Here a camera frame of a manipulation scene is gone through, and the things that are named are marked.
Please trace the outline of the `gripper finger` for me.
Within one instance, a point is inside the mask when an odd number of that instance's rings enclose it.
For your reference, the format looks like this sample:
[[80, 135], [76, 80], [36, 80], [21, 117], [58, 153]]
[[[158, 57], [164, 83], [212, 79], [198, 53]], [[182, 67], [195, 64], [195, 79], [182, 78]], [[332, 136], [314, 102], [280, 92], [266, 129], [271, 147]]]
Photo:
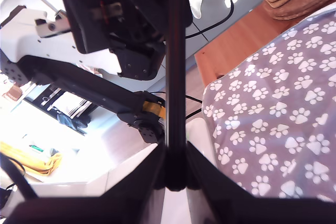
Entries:
[[165, 145], [160, 143], [100, 198], [110, 223], [160, 223], [165, 194]]
[[186, 146], [187, 200], [192, 223], [253, 223], [253, 197], [221, 173], [192, 143]]

